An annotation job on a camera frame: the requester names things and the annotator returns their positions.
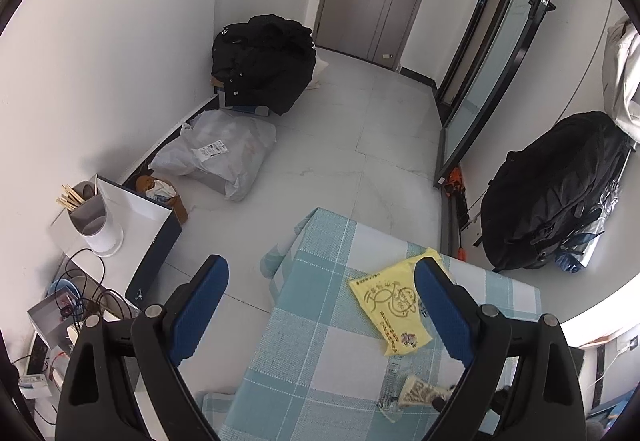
blue gripper pad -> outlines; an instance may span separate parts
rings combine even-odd
[[[442,283],[436,278],[428,262],[433,262],[436,269],[440,270],[432,259],[418,261],[414,272],[415,289],[427,308],[429,317],[442,338],[449,356],[462,361],[465,368],[468,368],[474,359],[471,329]],[[452,285],[446,275],[442,275],[446,279],[443,283]]]
[[[170,339],[169,359],[175,367],[193,356],[229,282],[225,259],[210,255],[187,284],[167,301],[163,328]]]

glass door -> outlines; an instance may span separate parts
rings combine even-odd
[[[436,186],[446,180],[494,112],[520,67],[550,0],[509,0],[485,38],[440,133]]]

barcode label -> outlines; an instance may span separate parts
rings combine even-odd
[[[204,147],[192,148],[191,151],[200,161],[205,161],[209,158],[217,156],[218,154],[229,152],[228,148],[225,147],[225,144],[222,143],[222,140],[218,140],[216,142],[213,142],[212,144],[205,145]]]

black jacket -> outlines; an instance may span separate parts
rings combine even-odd
[[[267,106],[277,114],[290,110],[316,64],[311,30],[276,15],[230,24],[213,41],[211,57],[227,105]]]

blue and white plaid tablecloth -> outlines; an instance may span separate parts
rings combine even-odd
[[[463,366],[447,355],[428,316],[422,321],[433,341],[412,355],[383,356],[385,341],[347,281],[424,251],[321,208],[309,214],[260,262],[260,271],[271,279],[274,309],[218,432],[220,438],[422,439],[437,417],[433,408],[406,408],[392,423],[376,405],[389,364],[399,365],[396,377],[402,381],[396,388],[410,373],[449,387],[458,381]],[[478,304],[492,303],[508,317],[539,318],[536,288],[456,259],[443,261]],[[500,387],[511,382],[514,370],[514,360],[507,360]],[[212,421],[216,401],[206,403],[203,410]],[[492,431],[496,420],[495,415],[487,416],[485,431]]]

